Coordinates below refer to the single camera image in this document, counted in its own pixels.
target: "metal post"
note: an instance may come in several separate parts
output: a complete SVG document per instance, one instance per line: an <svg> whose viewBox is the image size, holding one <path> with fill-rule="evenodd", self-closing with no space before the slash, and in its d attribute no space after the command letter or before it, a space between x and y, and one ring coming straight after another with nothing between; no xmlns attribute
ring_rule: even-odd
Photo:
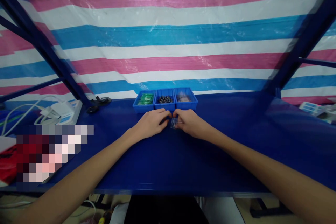
<svg viewBox="0 0 336 224"><path fill-rule="evenodd" d="M265 87L265 91L277 96L291 79L300 65L305 62L309 64L323 65L334 67L332 63L323 61L303 60L308 57L322 36L326 33L329 27L333 24L336 17L336 0L324 0L318 11L310 20L308 26L299 37L293 50L282 64L279 72Z"/></svg>
<svg viewBox="0 0 336 224"><path fill-rule="evenodd" d="M64 84L74 95L74 97L81 100L86 108L92 107L92 103L86 97L82 88L77 84L64 63L52 49L52 44L50 41L35 26L20 3L17 0L0 0L0 4L3 6L4 10L12 18L12 20L17 24L17 26L22 30L13 27L14 25L9 24L10 22L7 20L7 22L4 22L4 18L0 19L0 22L3 22L7 28L12 28L11 31L18 36L29 41L41 54L45 61L47 61L58 77L62 78Z"/></svg>

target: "blue table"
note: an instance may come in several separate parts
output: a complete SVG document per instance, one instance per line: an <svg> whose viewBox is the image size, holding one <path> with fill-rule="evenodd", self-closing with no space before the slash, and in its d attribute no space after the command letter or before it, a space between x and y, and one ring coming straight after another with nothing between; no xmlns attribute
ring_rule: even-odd
<svg viewBox="0 0 336 224"><path fill-rule="evenodd" d="M204 94L197 98L197 114L229 137L336 190L336 126L263 92ZM114 100L96 114L82 111L77 124L93 124L94 135L48 183L33 191L48 190L134 126L141 115L133 111L133 102ZM16 191L16 185L0 190ZM95 193L270 195L221 149L170 127L130 148L97 185Z"/></svg>

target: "blue stripe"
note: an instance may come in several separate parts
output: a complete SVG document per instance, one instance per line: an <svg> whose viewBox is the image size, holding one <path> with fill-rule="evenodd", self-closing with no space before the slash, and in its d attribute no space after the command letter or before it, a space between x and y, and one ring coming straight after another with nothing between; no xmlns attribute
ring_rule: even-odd
<svg viewBox="0 0 336 224"><path fill-rule="evenodd" d="M78 26L52 33L63 49L208 44L232 41L292 39L312 15L280 17L225 24L190 26L97 27ZM325 36L336 35L336 24Z"/></svg>
<svg viewBox="0 0 336 224"><path fill-rule="evenodd" d="M175 87L190 87L193 91L207 90L261 90L267 80L260 79L191 79L191 80L164 80L148 81L141 83L128 83L126 80L115 80L100 83L87 84L88 88L94 93L109 93L118 91L134 90L139 93L144 87L147 89L162 89Z"/></svg>
<svg viewBox="0 0 336 224"><path fill-rule="evenodd" d="M65 63L70 73L75 73L75 69L70 60L61 59L61 61ZM44 77L53 74L55 74L55 72L46 61L0 68L0 79Z"/></svg>
<svg viewBox="0 0 336 224"><path fill-rule="evenodd" d="M128 83L126 80L116 80L100 83L89 83L88 88L95 94L134 90L139 93L144 87L147 89L175 88L179 86L191 87L193 91L208 90L255 90L264 88L268 80L262 79L191 79L191 80L165 80L148 81L141 83ZM291 79L284 89L317 88L323 86L336 86L336 75L306 76Z"/></svg>
<svg viewBox="0 0 336 224"><path fill-rule="evenodd" d="M324 86L336 86L336 75L315 75L292 78L283 89L319 88Z"/></svg>

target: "striped tarp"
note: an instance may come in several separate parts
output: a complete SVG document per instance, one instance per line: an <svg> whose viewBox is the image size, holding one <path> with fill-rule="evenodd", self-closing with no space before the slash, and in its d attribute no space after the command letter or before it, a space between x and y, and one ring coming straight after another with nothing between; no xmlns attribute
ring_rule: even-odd
<svg viewBox="0 0 336 224"><path fill-rule="evenodd" d="M85 91L111 98L177 86L196 94L261 90L322 1L19 0ZM0 35L0 95L56 77L30 43L3 27ZM336 24L309 58L336 61ZM45 94L72 99L59 83L7 106ZM292 104L328 102L336 69L304 64L282 96Z"/></svg>

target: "blue plastic bin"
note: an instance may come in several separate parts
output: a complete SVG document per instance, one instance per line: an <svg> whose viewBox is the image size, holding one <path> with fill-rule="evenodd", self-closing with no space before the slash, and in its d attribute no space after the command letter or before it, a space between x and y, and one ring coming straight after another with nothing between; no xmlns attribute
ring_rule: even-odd
<svg viewBox="0 0 336 224"><path fill-rule="evenodd" d="M172 98L174 102L172 102L172 103L158 103L158 99L161 96L170 96L170 98ZM175 110L175 101L176 101L176 99L175 99L174 89L158 89L156 91L155 109L165 108L166 110L174 111Z"/></svg>
<svg viewBox="0 0 336 224"><path fill-rule="evenodd" d="M141 99L142 94L144 93L153 93L154 94L154 99L153 103L149 105L138 105L139 100ZM156 99L156 90L141 90L138 96L136 97L134 103L133 103L133 108L136 113L146 113L147 111L154 110L154 102Z"/></svg>
<svg viewBox="0 0 336 224"><path fill-rule="evenodd" d="M182 109L182 110L188 110L188 109L195 110L196 109L198 100L190 87L175 88L174 92L175 92L176 108ZM179 95L180 92L183 92L186 95L188 95L189 98L191 99L191 102L178 102L177 96Z"/></svg>

